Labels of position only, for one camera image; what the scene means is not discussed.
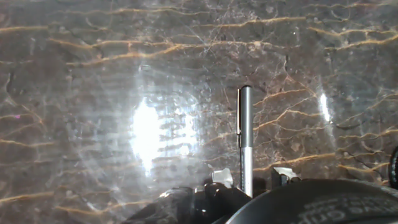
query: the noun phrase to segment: marble surface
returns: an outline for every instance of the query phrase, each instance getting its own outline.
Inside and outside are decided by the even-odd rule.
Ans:
[[[225,167],[387,184],[396,0],[1,0],[0,222],[119,223]]]

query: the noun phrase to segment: silver pen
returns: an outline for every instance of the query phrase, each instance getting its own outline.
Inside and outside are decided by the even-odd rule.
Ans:
[[[238,89],[236,110],[237,145],[241,156],[241,189],[253,197],[253,89],[245,85]]]

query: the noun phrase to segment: dark marble countertop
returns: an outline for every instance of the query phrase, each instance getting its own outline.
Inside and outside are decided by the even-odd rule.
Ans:
[[[398,2],[1,0],[0,222],[118,223],[173,186],[239,175],[387,183]]]

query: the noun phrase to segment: black object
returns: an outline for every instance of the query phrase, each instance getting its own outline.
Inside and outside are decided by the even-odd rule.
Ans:
[[[388,176],[390,186],[393,189],[398,189],[398,147],[394,149],[391,155],[390,164],[388,166]]]
[[[238,89],[236,103],[237,147],[241,158],[240,188],[253,196],[253,88],[245,85]]]
[[[396,222],[398,198],[390,192],[350,180],[305,180],[262,194],[227,223]]]
[[[272,190],[254,199],[220,183],[195,190],[176,187],[123,224],[398,223],[398,147],[389,164],[392,188],[353,180],[274,177]]]

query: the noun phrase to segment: pen clip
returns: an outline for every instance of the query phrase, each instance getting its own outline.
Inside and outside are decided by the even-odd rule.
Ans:
[[[241,89],[237,91],[236,100],[236,134],[241,134]]]

